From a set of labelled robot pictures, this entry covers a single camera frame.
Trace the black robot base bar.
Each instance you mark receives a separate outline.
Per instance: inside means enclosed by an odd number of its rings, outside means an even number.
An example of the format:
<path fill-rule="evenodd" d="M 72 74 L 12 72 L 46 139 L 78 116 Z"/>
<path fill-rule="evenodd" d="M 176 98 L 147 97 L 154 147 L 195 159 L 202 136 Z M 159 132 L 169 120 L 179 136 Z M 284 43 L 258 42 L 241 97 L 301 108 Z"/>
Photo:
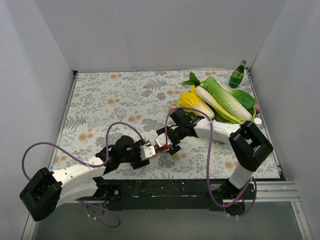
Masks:
<path fill-rule="evenodd" d="M 222 211 L 240 193 L 226 179 L 106 180 L 93 201 L 107 202 L 111 211 L 207 209 Z"/>

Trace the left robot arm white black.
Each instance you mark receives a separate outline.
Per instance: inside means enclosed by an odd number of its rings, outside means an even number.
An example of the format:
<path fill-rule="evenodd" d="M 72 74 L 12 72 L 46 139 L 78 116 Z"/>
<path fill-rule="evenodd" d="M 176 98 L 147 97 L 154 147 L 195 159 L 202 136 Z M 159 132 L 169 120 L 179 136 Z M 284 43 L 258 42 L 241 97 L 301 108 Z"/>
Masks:
<path fill-rule="evenodd" d="M 120 196 L 121 187 L 109 185 L 103 176 L 122 163 L 129 163 L 134 169 L 144 167 L 155 154 L 150 142 L 134 141 L 123 135 L 115 144 L 104 147 L 83 164 L 53 171 L 46 167 L 38 170 L 19 197 L 36 222 L 47 218 L 57 207 L 76 199 L 115 199 Z"/>

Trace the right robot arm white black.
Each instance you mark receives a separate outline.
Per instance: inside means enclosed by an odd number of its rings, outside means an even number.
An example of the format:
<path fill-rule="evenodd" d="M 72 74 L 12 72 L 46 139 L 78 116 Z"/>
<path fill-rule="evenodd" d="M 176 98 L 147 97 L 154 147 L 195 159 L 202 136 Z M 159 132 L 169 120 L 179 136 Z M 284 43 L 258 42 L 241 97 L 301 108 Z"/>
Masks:
<path fill-rule="evenodd" d="M 155 142 L 159 148 L 167 149 L 174 155 L 181 148 L 179 143 L 186 137 L 206 138 L 229 144 L 237 158 L 238 166 L 228 178 L 227 195 L 237 199 L 245 192 L 245 184 L 260 165 L 273 152 L 274 147 L 257 125 L 252 121 L 243 124 L 228 124 L 208 120 L 204 116 L 192 118 L 183 109 L 170 114 L 174 128 L 163 127 L 157 130 Z"/>

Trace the red weekly pill organizer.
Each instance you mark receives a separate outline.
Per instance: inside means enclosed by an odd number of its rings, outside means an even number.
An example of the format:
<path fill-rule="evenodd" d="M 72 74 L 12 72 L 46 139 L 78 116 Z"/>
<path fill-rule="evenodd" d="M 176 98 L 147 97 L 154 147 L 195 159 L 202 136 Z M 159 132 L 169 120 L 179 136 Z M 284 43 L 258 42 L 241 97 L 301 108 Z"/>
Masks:
<path fill-rule="evenodd" d="M 154 145 L 154 157 L 158 154 L 165 153 L 166 150 L 163 147 L 158 147 L 157 145 Z"/>

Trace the clear pill bottle yellow pills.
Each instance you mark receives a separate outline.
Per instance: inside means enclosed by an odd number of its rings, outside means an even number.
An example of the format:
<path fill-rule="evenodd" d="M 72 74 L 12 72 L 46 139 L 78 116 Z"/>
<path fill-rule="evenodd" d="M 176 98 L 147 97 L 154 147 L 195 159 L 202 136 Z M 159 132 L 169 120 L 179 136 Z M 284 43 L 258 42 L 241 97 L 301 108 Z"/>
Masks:
<path fill-rule="evenodd" d="M 177 102 L 175 101 L 172 101 L 170 104 L 169 104 L 169 110 L 171 111 L 172 109 L 175 109 L 177 108 L 179 105 Z"/>

